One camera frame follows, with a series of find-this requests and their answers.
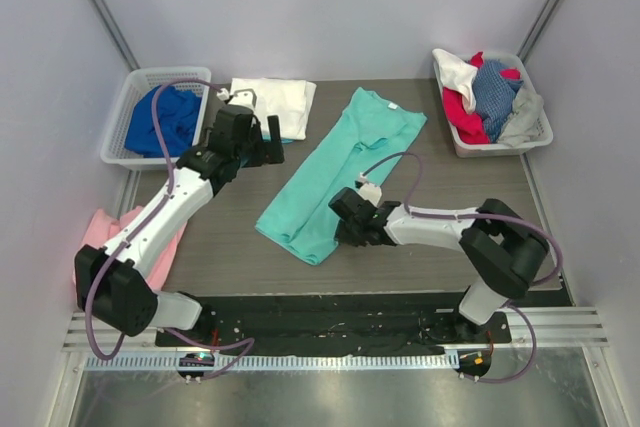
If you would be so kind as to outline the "folded white t shirt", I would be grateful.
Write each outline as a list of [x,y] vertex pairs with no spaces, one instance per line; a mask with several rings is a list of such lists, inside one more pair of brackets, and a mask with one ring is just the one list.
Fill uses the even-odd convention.
[[277,115],[281,138],[303,141],[316,84],[305,80],[233,78],[230,92],[251,88],[257,94],[254,112],[261,124],[263,138],[268,140],[267,117]]

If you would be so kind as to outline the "aluminium frame rail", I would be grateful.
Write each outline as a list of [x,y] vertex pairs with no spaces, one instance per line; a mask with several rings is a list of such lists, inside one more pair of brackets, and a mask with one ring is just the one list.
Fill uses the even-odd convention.
[[[609,339],[595,310],[591,307],[520,308],[533,327],[538,347],[603,347]],[[511,309],[503,309],[512,340],[528,345],[530,333],[522,316]],[[102,321],[94,321],[94,334],[99,346],[111,350],[119,333]],[[135,337],[125,337],[122,350],[150,350],[156,344],[157,330],[147,328]],[[83,313],[74,313],[65,335],[63,352],[89,352],[91,348],[85,331]]]

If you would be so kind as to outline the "teal t shirt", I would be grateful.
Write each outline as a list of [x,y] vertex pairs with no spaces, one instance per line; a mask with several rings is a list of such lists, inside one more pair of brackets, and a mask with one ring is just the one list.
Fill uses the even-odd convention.
[[339,217],[331,198],[384,158],[409,149],[427,123],[358,88],[339,120],[305,159],[256,223],[256,230],[300,260],[318,265],[337,248]]

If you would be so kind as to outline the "red shirt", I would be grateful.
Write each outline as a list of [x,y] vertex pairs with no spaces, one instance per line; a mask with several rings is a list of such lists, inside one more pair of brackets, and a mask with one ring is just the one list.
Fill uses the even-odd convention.
[[[464,61],[479,69],[486,59],[483,52],[477,52],[469,60]],[[484,132],[479,115],[476,112],[467,114],[463,109],[461,95],[443,86],[441,93],[446,118],[457,131],[460,140],[468,145],[491,144]]]

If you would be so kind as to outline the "white crumpled shirt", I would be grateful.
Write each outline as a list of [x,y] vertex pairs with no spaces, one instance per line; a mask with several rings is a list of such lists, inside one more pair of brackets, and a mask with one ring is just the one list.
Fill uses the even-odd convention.
[[465,112],[474,113],[476,99],[473,83],[477,77],[478,68],[440,48],[433,49],[432,56],[438,68],[442,86],[460,94]]

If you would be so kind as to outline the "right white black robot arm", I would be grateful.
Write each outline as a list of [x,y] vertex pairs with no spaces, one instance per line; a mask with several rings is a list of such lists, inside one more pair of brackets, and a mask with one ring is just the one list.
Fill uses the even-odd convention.
[[380,200],[377,189],[343,188],[330,201],[338,216],[335,239],[354,247],[427,245],[463,253],[478,279],[451,318],[428,331],[436,342],[472,342],[497,310],[523,298],[550,252],[548,236],[505,203],[487,199],[475,208],[439,210]]

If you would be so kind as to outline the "pink t shirt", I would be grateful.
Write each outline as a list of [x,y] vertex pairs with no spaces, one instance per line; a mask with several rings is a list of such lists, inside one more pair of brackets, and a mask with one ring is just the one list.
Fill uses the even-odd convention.
[[[109,216],[103,209],[98,209],[89,223],[80,246],[89,245],[94,248],[101,247],[112,237],[127,228],[142,210],[142,206],[136,206],[134,209],[123,214],[119,219],[116,219]],[[167,246],[160,253],[150,273],[146,276],[146,281],[152,290],[161,290],[164,286],[186,226],[187,224],[184,224],[171,238]]]

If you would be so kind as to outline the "grey shirt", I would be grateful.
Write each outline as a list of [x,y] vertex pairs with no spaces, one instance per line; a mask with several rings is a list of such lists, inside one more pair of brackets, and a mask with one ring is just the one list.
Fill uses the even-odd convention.
[[537,121],[543,110],[542,97],[522,87],[512,102],[512,112],[498,137],[500,144],[516,148],[537,137]]

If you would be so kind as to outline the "blue checkered shirt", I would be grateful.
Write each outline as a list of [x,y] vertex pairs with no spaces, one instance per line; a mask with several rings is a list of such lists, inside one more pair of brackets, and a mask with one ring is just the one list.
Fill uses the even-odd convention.
[[478,69],[472,84],[476,100],[475,112],[481,118],[484,132],[491,143],[499,138],[522,85],[520,71],[499,60],[486,60]]

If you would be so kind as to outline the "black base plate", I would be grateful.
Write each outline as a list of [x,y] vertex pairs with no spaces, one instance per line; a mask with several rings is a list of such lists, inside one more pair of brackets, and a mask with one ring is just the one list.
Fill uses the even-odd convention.
[[459,293],[217,296],[203,341],[254,339],[254,356],[439,355],[445,346],[508,344],[505,313],[475,327],[459,316]]

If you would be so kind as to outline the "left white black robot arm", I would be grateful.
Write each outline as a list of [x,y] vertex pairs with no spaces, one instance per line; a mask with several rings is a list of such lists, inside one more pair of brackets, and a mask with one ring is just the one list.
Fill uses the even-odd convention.
[[81,247],[74,259],[76,298],[87,318],[129,337],[169,327],[193,346],[211,338],[213,322],[200,301],[153,288],[147,277],[178,231],[240,169],[283,163],[278,117],[269,116],[267,127],[264,135],[247,107],[223,106],[207,143],[171,164],[166,184],[127,227],[100,247]]

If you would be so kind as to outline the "left white plastic basket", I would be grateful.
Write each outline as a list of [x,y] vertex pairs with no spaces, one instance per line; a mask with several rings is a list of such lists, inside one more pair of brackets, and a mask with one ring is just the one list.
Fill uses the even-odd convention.
[[180,91],[191,91],[200,98],[197,119],[191,144],[196,145],[203,129],[207,110],[209,88],[191,82],[191,79],[210,82],[211,70],[201,66],[171,66],[142,68],[132,71],[125,79],[115,106],[112,108],[100,156],[107,164],[120,165],[132,171],[158,170],[166,168],[162,156],[146,158],[125,148],[126,135],[136,104],[152,89],[169,81],[181,79],[175,85]]

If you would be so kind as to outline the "left corner metal post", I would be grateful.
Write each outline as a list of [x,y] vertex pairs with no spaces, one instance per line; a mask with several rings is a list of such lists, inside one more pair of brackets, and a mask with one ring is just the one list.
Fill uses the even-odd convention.
[[109,8],[106,0],[88,0],[91,7],[98,16],[102,26],[104,27],[108,37],[110,38],[113,46],[121,59],[125,63],[126,67],[130,70],[136,70],[140,68],[140,64],[136,59],[129,43],[127,42],[118,22],[116,21],[111,9]]

